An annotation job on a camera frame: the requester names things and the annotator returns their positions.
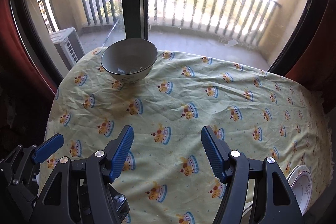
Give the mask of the floral bowl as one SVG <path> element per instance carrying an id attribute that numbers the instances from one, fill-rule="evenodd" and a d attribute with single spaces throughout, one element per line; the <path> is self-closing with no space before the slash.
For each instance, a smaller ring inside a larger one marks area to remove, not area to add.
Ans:
<path id="1" fill-rule="evenodd" d="M 110 45 L 102 54 L 102 67 L 115 79 L 125 84 L 144 79 L 157 61 L 157 47 L 140 38 L 124 39 Z"/>

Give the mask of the small purple-patterned white dish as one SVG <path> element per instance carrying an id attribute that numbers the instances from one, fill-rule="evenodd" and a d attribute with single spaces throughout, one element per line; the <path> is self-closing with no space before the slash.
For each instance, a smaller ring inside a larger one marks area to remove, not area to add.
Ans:
<path id="1" fill-rule="evenodd" d="M 288 183 L 295 195 L 302 215 L 307 211 L 313 190 L 311 173 L 306 165 L 298 165 L 291 171 Z"/>

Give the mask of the red curtain left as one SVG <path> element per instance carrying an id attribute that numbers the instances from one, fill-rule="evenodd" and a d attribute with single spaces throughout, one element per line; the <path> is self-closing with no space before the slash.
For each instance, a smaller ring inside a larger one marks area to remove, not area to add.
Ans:
<path id="1" fill-rule="evenodd" d="M 56 85 L 35 65 L 26 48 L 25 38 L 15 22 L 10 0 L 1 0 L 1 61 L 6 69 L 14 70 L 40 94 L 52 99 Z"/>

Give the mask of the red curtain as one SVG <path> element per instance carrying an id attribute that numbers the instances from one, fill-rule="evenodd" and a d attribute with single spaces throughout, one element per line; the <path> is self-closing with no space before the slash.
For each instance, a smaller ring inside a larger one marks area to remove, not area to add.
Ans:
<path id="1" fill-rule="evenodd" d="M 14 70 L 40 94 L 52 99 L 56 85 L 35 65 L 26 48 L 25 38 L 15 22 L 10 0 L 1 0 L 1 61 L 6 69 Z"/>
<path id="2" fill-rule="evenodd" d="M 335 0 L 328 0 L 306 51 L 286 74 L 309 90 L 321 90 L 335 75 Z"/>

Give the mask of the yellow crown-print tablecloth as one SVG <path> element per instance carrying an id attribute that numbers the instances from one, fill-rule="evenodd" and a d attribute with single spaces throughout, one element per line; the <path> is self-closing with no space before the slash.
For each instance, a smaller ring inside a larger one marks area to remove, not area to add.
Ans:
<path id="1" fill-rule="evenodd" d="M 285 175 L 310 170 L 311 202 L 332 178 L 331 133 L 318 95 L 285 77 L 238 63 L 160 51 L 150 73 L 127 85 L 89 51 L 56 92 L 46 136 L 64 145 L 41 166 L 44 184 L 63 156 L 83 159 L 103 149 L 125 125 L 134 142 L 113 186 L 126 195 L 127 223 L 211 223 L 225 186 L 201 143 L 217 138 L 248 158 L 276 159 Z"/>

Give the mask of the outdoor air conditioner unit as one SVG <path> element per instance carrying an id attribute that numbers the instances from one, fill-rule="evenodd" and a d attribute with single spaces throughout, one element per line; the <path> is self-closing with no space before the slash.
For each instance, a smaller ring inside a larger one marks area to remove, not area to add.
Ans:
<path id="1" fill-rule="evenodd" d="M 85 55 L 76 29 L 66 28 L 49 34 L 53 45 L 70 71 Z"/>

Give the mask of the red curtain right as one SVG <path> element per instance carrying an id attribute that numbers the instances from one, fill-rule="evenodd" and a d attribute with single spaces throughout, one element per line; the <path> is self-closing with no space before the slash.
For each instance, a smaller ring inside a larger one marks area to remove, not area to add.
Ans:
<path id="1" fill-rule="evenodd" d="M 286 74 L 309 90 L 321 90 L 335 75 L 335 0 L 328 0 L 306 51 Z"/>

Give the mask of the balcony railing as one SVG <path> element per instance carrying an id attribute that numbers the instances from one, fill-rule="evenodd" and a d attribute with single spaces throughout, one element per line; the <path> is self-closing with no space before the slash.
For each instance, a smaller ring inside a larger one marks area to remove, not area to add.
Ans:
<path id="1" fill-rule="evenodd" d="M 71 0 L 73 26 L 80 32 L 123 28 L 122 0 Z M 278 0 L 148 0 L 149 29 L 179 29 L 257 47 L 270 26 Z"/>

